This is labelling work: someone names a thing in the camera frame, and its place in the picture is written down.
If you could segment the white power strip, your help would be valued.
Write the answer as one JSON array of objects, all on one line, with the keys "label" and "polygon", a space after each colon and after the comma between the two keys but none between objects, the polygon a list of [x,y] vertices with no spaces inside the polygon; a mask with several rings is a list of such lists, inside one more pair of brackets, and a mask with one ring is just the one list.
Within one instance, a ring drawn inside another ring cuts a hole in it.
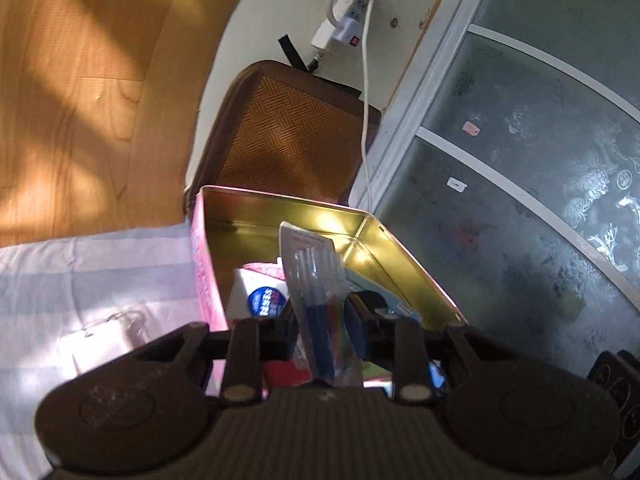
[{"label": "white power strip", "polygon": [[322,54],[335,54],[340,47],[359,47],[369,0],[334,0],[334,18],[340,23],[335,28],[326,18],[318,27],[310,44]]}]

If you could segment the pink metal tin box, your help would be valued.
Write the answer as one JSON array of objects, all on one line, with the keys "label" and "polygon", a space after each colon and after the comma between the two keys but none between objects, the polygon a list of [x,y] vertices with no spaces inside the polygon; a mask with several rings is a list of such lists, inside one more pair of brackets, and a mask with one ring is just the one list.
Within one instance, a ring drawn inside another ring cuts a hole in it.
[{"label": "pink metal tin box", "polygon": [[462,321],[458,307],[400,241],[365,211],[301,198],[204,186],[192,217],[195,283],[202,319],[228,326],[234,274],[247,263],[273,263],[285,249],[331,246],[363,288],[381,286],[430,330]]}]

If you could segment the striped bed sheet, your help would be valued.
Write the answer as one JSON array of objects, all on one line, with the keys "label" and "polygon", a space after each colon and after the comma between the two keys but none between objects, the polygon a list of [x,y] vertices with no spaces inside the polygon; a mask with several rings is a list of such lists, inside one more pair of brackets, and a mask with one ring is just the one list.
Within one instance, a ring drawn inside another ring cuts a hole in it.
[{"label": "striped bed sheet", "polygon": [[2,248],[2,478],[49,471],[34,430],[49,391],[199,317],[185,223]]}]

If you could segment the round blue white badge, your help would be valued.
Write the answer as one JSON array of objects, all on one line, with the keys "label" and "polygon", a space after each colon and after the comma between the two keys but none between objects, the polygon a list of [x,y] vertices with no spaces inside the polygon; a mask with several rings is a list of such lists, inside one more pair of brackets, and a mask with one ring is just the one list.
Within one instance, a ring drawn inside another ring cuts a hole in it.
[{"label": "round blue white badge", "polygon": [[260,286],[247,296],[247,311],[252,318],[277,318],[288,302],[285,287]]}]

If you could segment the frosted glass sliding door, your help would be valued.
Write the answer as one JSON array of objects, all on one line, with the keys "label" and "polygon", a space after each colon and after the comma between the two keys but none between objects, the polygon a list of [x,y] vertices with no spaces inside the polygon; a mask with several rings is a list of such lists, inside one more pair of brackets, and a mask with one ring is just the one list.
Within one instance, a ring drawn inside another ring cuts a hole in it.
[{"label": "frosted glass sliding door", "polygon": [[350,200],[474,326],[639,349],[639,0],[442,0]]}]

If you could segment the brown woven seat cushion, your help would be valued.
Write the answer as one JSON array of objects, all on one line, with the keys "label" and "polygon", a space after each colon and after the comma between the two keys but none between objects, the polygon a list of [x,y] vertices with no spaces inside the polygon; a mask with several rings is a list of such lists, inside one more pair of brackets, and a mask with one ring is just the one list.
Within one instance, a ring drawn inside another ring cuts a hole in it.
[{"label": "brown woven seat cushion", "polygon": [[355,89],[277,61],[250,64],[224,95],[184,210],[205,185],[345,205],[381,119]]}]

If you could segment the packaged pens blister pack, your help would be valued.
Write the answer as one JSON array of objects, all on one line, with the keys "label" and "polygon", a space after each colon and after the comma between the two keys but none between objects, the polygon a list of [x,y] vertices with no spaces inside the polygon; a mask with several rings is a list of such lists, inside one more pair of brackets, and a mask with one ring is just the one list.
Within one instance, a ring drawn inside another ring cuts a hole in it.
[{"label": "packaged pens blister pack", "polygon": [[349,287],[333,240],[282,222],[279,247],[311,377],[331,386],[360,387],[362,364],[344,318]]}]

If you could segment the wood pattern floor sheet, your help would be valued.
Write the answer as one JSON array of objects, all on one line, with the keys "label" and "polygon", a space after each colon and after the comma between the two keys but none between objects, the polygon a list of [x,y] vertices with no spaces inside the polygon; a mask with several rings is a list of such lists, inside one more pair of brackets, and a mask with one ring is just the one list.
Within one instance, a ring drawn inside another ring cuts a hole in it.
[{"label": "wood pattern floor sheet", "polygon": [[182,221],[239,2],[1,0],[3,245]]}]

